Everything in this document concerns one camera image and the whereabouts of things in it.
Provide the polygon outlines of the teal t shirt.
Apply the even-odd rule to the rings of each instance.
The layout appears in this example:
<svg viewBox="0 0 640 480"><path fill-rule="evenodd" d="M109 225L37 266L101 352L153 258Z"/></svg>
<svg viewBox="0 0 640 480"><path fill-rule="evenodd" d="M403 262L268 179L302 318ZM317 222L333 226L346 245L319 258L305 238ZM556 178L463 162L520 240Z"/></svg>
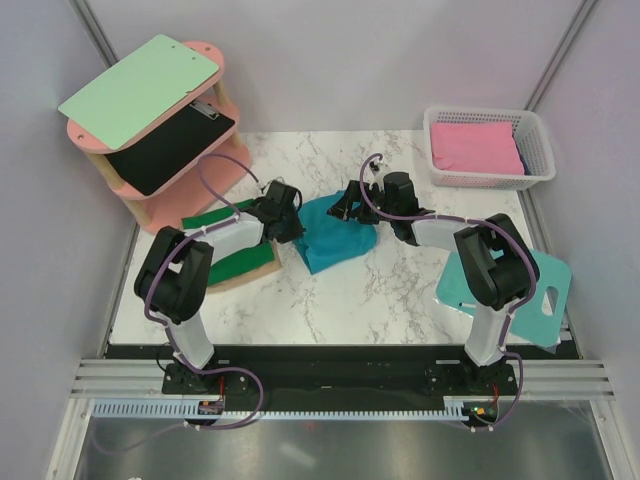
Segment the teal t shirt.
<svg viewBox="0 0 640 480"><path fill-rule="evenodd" d="M309 200L298 213L305 231L294 245L312 275L362 256L377 244L377 232L372 225L362 225L353 220L344 222L327 214L343 194L344 191L339 190L332 195Z"/></svg>

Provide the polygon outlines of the green t shirt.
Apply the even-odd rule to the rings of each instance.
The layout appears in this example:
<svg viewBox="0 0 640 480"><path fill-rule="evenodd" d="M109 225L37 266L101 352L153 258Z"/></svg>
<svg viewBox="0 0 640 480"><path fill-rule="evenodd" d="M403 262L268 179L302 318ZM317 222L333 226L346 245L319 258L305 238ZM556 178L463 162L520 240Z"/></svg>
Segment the green t shirt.
<svg viewBox="0 0 640 480"><path fill-rule="evenodd" d="M184 230L199 229L220 222L230 217L232 213L233 211L230 207L224 207L197 216L184 217L182 219L182 228ZM276 255L270 243L261 243L238 251L211 266L208 286L217 287L225 281L257 270L275 260Z"/></svg>

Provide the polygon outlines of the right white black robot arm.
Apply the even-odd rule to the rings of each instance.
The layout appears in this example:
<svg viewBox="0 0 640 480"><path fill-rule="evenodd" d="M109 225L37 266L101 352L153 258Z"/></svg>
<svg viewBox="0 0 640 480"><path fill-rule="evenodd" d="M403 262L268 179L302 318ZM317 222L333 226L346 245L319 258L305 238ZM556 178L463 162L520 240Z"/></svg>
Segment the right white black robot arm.
<svg viewBox="0 0 640 480"><path fill-rule="evenodd" d="M327 214L364 225L386 221L409 245L456 253L475 308L453 377L464 393L484 394L509 376L506 337L515 310L531 298L540 273L508 215L466 220L424 209L406 172L380 173L373 183L350 181Z"/></svg>

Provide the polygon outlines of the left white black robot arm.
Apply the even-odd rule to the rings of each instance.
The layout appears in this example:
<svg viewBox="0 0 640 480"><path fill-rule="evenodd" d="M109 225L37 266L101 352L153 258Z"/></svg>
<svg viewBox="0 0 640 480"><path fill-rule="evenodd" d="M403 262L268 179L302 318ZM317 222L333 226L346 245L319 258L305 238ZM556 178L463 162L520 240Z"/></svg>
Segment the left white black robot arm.
<svg viewBox="0 0 640 480"><path fill-rule="evenodd" d="M248 204L229 203L231 214L224 219L190 231L167 226L157 232L137 274L134 293L143 301L146 319L162 327L174 358L185 369L185 382L196 392L211 392L228 372L248 373L237 367L218 369L210 362L215 348L200 309L211 267L258 245L300 238L304 233L301 206L298 188L274 180L264 195Z"/></svg>

